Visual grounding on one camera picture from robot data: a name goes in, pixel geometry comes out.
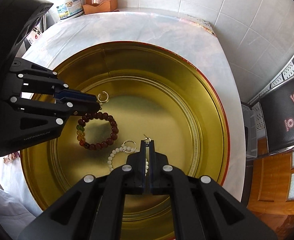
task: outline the food container label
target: food container label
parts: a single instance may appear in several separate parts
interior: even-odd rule
[[[61,20],[82,12],[81,0],[72,0],[56,7]]]

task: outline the wooden door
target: wooden door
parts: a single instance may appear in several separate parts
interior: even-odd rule
[[[259,140],[258,153],[266,152],[266,140]],[[292,153],[255,160],[247,208],[260,213],[294,215],[294,200],[288,199],[293,173]]]

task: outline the table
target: table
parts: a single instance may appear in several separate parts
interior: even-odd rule
[[[239,94],[218,39],[200,24],[143,12],[85,15],[50,27],[23,58],[53,70],[73,54],[109,41],[139,41],[163,47],[188,60],[206,76],[222,102],[230,131],[230,159],[223,187],[240,201],[245,174],[245,135]],[[1,162],[2,158],[0,180],[6,176],[17,178],[19,183],[15,182],[17,185],[11,189],[15,191],[13,195],[24,192],[20,196],[22,203],[28,205],[31,213],[39,214],[23,179],[20,160],[11,164]],[[4,165],[15,168],[3,168]],[[11,182],[5,187],[10,189]]]

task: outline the gold metal tray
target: gold metal tray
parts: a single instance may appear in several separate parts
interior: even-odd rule
[[[111,151],[125,140],[140,146],[144,134],[155,150],[187,175],[209,175],[222,184],[229,158],[229,135],[222,105],[208,80],[189,62],[163,48],[121,41],[87,48],[55,68],[71,89],[108,92],[103,112],[114,116],[119,137],[111,147],[89,151],[76,139],[79,117],[71,116],[57,139],[22,151],[23,172],[38,205],[45,210],[83,176],[109,174]],[[52,102],[48,95],[33,100]],[[86,140],[109,137],[109,122],[92,120]],[[125,164],[117,154],[114,166]],[[127,195],[121,239],[174,237],[169,197]]]

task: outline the silver ring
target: silver ring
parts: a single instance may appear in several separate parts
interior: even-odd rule
[[[135,145],[135,149],[131,149],[130,151],[127,151],[127,150],[123,150],[125,153],[127,153],[127,154],[130,154],[130,153],[133,153],[133,152],[135,152],[135,150],[137,149],[137,145],[136,145],[136,143],[133,141],[133,140],[125,140],[124,142],[123,142],[123,144],[121,145],[121,147],[124,147],[125,146],[125,143],[128,143],[128,142],[132,142],[134,145]]]
[[[100,100],[102,94],[104,94],[104,95],[107,96],[107,99],[104,100],[104,101],[101,101],[101,100]],[[98,97],[97,97],[98,101],[99,101],[100,103],[102,103],[102,104],[103,104],[103,103],[107,103],[107,102],[109,101],[109,95],[108,95],[108,93],[107,93],[106,91],[103,91],[102,94],[101,94],[101,93],[98,94]]]

